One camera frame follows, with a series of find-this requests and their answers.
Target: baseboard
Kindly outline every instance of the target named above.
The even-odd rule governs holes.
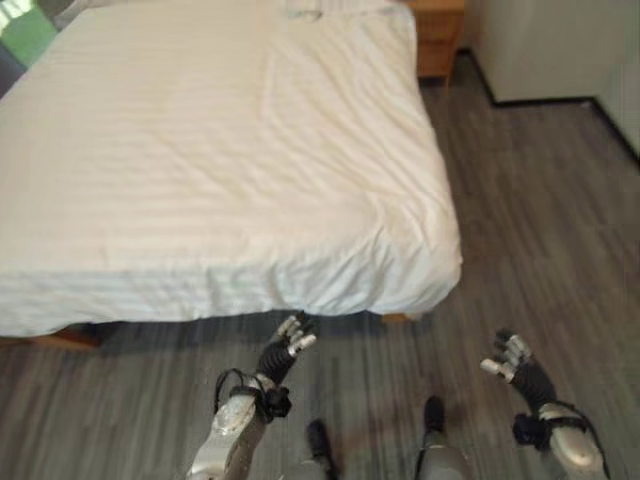
[[[466,55],[471,59],[474,68],[478,72],[478,76],[480,77],[480,81],[482,82],[482,87],[487,94],[487,98],[491,102],[491,105],[495,108],[517,108],[517,107],[529,107],[536,105],[553,105],[553,104],[563,104],[563,103],[589,103],[593,107],[593,111],[595,114],[604,122],[607,129],[612,133],[612,135],[616,138],[616,140],[622,145],[622,147],[627,151],[627,153],[631,156],[638,167],[640,167],[640,155],[636,153],[635,149],[624,136],[618,125],[611,119],[607,111],[603,108],[597,98],[595,97],[565,97],[565,98],[540,98],[535,100],[507,100],[507,101],[497,101],[495,96],[493,95],[493,91],[489,86],[489,82],[487,82],[486,77],[484,76],[484,72],[482,71],[482,67],[478,63],[476,56],[470,48],[461,48],[457,52],[458,55]]]

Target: black shoe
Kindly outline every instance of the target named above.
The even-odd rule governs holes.
[[[325,468],[329,480],[337,480],[338,469],[333,460],[327,428],[322,420],[314,420],[307,426],[307,443],[313,459]]]
[[[435,395],[429,397],[424,405],[425,435],[434,430],[440,433],[444,432],[444,402]]]

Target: nightstand drawer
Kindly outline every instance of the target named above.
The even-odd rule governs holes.
[[[451,45],[447,43],[418,44],[418,76],[438,77],[449,73]]]
[[[454,39],[458,31],[460,14],[428,13],[416,15],[416,28],[420,42],[444,42]]]

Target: mattress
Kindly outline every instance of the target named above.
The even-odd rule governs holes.
[[[403,6],[87,10],[0,101],[0,335],[431,309],[461,256]]]

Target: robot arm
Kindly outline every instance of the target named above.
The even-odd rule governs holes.
[[[597,433],[573,405],[558,401],[551,379],[520,336],[508,330],[496,335],[498,354],[481,363],[525,399],[533,415],[516,416],[513,433],[521,445],[534,445],[556,478],[606,480],[609,472]]]
[[[246,480],[253,452],[274,417],[285,417],[291,408],[289,391],[280,386],[298,354],[316,340],[301,316],[291,316],[280,325],[258,362],[254,375],[232,369],[216,384],[215,417],[208,438],[190,468],[187,480]],[[218,408],[226,378],[234,373],[240,386]]]

